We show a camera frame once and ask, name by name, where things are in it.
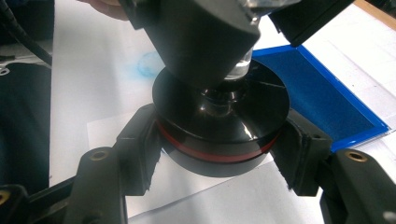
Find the human hand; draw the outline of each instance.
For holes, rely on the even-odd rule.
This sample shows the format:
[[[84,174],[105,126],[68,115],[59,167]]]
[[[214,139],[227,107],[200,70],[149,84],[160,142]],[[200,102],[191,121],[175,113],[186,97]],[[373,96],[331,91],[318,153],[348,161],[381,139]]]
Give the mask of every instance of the human hand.
[[[96,9],[111,18],[128,21],[128,17],[125,15],[124,10],[120,6],[119,0],[78,0],[79,2],[88,3]]]

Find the blue tray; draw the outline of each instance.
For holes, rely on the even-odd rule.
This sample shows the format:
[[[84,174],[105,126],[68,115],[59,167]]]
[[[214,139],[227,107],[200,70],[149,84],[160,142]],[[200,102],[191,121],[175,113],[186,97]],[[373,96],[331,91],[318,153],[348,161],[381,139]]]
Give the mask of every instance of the blue tray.
[[[291,107],[332,138],[332,151],[355,146],[389,130],[306,48],[259,49],[253,51],[253,59],[283,80]]]

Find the black round object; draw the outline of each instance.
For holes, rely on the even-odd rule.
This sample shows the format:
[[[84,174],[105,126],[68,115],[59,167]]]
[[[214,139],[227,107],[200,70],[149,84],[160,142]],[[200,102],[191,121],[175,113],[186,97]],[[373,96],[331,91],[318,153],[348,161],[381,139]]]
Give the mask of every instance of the black round object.
[[[254,61],[246,76],[224,81],[215,90],[196,90],[165,68],[154,82],[153,101],[159,130],[169,143],[165,150],[187,169],[213,176],[239,175],[252,168],[248,163],[260,163],[290,108],[283,82]],[[209,163],[234,168],[202,172],[199,161],[206,168]]]

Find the red ring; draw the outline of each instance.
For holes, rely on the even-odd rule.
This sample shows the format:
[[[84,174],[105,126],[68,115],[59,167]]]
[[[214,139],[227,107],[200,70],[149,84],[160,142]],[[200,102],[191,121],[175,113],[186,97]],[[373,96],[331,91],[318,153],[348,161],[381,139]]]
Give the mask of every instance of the red ring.
[[[192,149],[190,147],[186,147],[183,144],[179,143],[174,137],[172,137],[166,130],[165,128],[161,125],[160,122],[157,121],[158,128],[160,129],[160,132],[163,134],[163,136],[177,149],[180,151],[186,153],[187,155],[190,155],[194,158],[204,160],[204,161],[213,161],[213,162],[240,162],[240,161],[246,161],[249,159],[252,159],[256,156],[261,155],[262,153],[267,153],[271,146],[274,144],[276,139],[279,137],[279,134],[276,135],[276,137],[271,140],[267,145],[261,147],[257,151],[249,152],[247,154],[243,155],[235,155],[235,156],[224,156],[224,155],[215,155],[215,154],[210,154],[210,153],[205,153],[202,151],[198,151],[195,149]]]

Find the black cable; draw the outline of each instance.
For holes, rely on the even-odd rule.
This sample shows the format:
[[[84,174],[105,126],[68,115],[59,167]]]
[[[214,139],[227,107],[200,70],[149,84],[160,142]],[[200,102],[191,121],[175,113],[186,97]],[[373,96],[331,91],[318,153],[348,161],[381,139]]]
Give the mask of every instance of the black cable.
[[[0,22],[6,30],[14,36],[21,44],[35,54],[45,63],[52,65],[52,57],[28,35],[18,24],[11,9],[8,7],[6,0],[0,0]]]

